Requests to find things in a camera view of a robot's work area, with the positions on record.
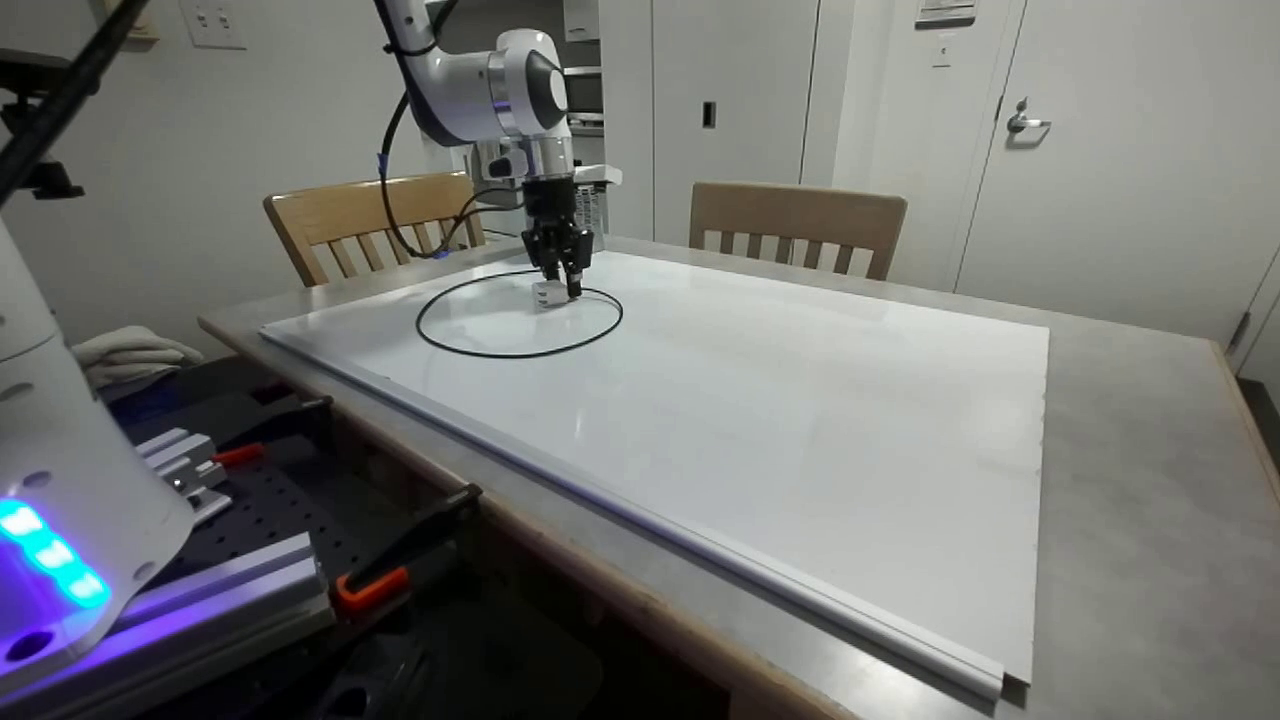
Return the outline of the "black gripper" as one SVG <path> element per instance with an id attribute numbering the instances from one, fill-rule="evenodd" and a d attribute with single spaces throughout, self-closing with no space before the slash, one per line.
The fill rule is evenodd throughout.
<path id="1" fill-rule="evenodd" d="M 567 298 L 582 293 L 582 267 L 591 262 L 591 227 L 579 219 L 570 178 L 523 183 L 523 253 L 545 284 L 567 284 Z"/>

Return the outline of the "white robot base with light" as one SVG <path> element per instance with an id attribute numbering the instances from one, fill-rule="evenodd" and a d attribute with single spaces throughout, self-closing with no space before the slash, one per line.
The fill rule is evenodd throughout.
<path id="1" fill-rule="evenodd" d="M 85 380 L 0 222 L 0 701 L 90 650 L 197 526 Z"/>

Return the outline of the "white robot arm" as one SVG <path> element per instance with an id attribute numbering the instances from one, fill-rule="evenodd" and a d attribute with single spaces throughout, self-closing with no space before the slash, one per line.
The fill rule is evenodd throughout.
<path id="1" fill-rule="evenodd" d="M 570 303 L 582 293 L 601 230 L 588 190 L 607 190 L 623 172 L 574 158 L 554 38 L 541 26 L 507 26 L 480 52 L 453 52 L 443 49 L 443 23 L 454 0 L 372 4 L 414 128 L 443 146 L 507 142 L 515 150 L 519 239 L 541 271 L 541 298 Z"/>

